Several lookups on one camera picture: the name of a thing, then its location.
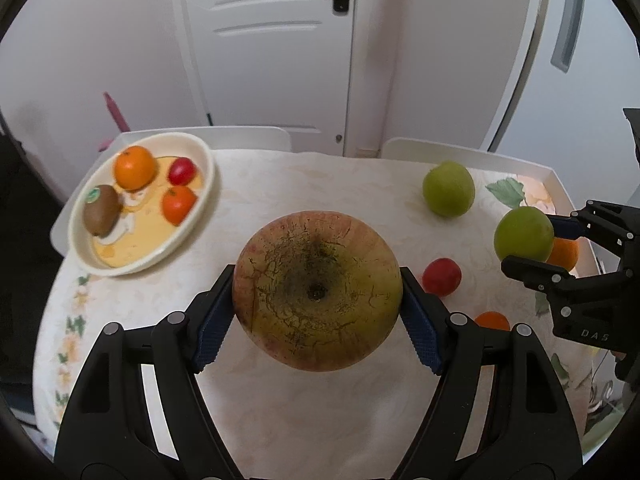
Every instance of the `floral tablecloth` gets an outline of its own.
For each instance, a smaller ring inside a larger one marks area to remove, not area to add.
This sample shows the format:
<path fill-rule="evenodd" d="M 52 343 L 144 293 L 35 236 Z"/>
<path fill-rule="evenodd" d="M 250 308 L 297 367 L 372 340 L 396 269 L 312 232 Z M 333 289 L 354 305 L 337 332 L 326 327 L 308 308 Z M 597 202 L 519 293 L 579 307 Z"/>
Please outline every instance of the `floral tablecloth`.
<path fill-rule="evenodd" d="M 155 324 L 208 290 L 245 242 L 279 216 L 336 210 L 378 231 L 401 266 L 416 276 L 448 256 L 462 268 L 459 289 L 444 302 L 471 317 L 502 312 L 530 324 L 565 387 L 582 433 L 591 351 L 551 333 L 544 296 L 505 278 L 493 250 L 500 218 L 521 203 L 553 212 L 539 182 L 515 174 L 470 170 L 476 201 L 461 218 L 432 214 L 421 194 L 430 164 L 354 159 L 319 153 L 218 150 L 216 184 L 193 233 L 171 256 L 120 278 L 85 273 L 63 262 L 47 304 L 34 363 L 39 428 L 57 436 L 74 381 L 102 327 Z M 151 367 L 145 391 L 160 451 L 175 456 Z M 423 367 L 400 320 L 388 339 L 345 370 L 309 373 L 268 357 L 234 320 L 216 362 L 198 376 L 207 407 L 242 474 L 257 478 L 389 478 L 411 443 L 438 378 Z M 475 451 L 484 424 L 491 370 L 483 370 L 461 456 Z"/>

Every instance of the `cracked apple skin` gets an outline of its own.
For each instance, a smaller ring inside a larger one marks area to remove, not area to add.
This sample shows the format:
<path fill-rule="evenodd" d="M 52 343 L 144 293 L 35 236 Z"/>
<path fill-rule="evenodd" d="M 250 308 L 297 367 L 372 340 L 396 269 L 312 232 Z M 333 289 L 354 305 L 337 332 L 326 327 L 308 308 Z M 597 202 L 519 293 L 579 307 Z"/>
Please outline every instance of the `cracked apple skin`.
<path fill-rule="evenodd" d="M 234 271 L 238 321 L 271 357 L 325 372 L 364 359 L 398 318 L 394 254 L 364 222 L 330 211 L 274 220 L 245 245 Z"/>

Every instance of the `white bowl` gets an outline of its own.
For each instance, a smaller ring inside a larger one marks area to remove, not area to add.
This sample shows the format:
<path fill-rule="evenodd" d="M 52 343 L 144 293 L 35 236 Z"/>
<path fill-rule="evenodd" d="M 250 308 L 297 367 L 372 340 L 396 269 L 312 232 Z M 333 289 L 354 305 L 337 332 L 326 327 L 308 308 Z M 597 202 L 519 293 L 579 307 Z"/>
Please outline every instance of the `white bowl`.
<path fill-rule="evenodd" d="M 69 248 L 77 255 L 78 261 L 91 274 L 97 276 L 121 276 L 131 274 L 139 270 L 146 269 L 168 256 L 186 238 L 193 229 L 198 218 L 204 210 L 206 201 L 213 187 L 215 176 L 215 166 L 213 153 L 209 146 L 200 138 L 181 132 L 169 132 L 157 134 L 135 143 L 137 146 L 144 146 L 154 157 L 161 156 L 188 156 L 200 170 L 202 174 L 203 186 L 198 194 L 195 206 L 189 211 L 187 217 L 164 243 L 160 244 L 153 252 L 123 267 L 109 267 L 103 263 L 95 254 L 92 247 L 92 236 L 84 227 L 82 220 L 82 210 L 84 200 L 92 187 L 100 184 L 113 184 L 113 163 L 118 154 L 113 155 L 91 176 L 84 185 L 69 219 L 67 236 Z"/>

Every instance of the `kiwi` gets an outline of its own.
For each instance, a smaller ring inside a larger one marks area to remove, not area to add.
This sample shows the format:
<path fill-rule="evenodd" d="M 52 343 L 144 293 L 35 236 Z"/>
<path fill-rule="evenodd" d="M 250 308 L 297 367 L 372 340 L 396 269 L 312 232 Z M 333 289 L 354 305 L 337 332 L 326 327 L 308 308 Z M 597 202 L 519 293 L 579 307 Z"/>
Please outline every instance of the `kiwi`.
<path fill-rule="evenodd" d="M 106 184 L 94 187 L 84 200 L 82 220 L 93 236 L 108 235 L 118 221 L 122 203 L 115 189 Z"/>

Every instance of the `orange fruit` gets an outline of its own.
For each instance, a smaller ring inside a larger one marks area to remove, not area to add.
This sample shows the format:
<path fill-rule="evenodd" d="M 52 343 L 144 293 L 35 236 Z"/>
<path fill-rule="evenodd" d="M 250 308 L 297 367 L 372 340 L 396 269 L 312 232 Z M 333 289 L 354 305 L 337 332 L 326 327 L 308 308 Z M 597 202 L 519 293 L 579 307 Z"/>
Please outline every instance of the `orange fruit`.
<path fill-rule="evenodd" d="M 485 328 L 496 328 L 498 330 L 506 330 L 507 332 L 511 330 L 509 320 L 504 317 L 503 314 L 500 314 L 500 312 L 494 312 L 493 310 L 483 312 L 480 316 L 476 317 L 475 321 L 478 325 L 484 326 Z"/>
<path fill-rule="evenodd" d="M 126 191 L 136 191 L 151 184 L 158 172 L 158 162 L 142 146 L 129 146 L 113 163 L 116 183 Z"/>
<path fill-rule="evenodd" d="M 578 263 L 578 256 L 580 256 L 578 240 L 555 238 L 554 248 L 546 262 L 551 265 L 564 267 L 566 270 L 572 270 L 575 264 Z"/>
<path fill-rule="evenodd" d="M 162 196 L 162 214 L 175 226 L 182 223 L 198 197 L 187 186 L 173 186 Z"/>

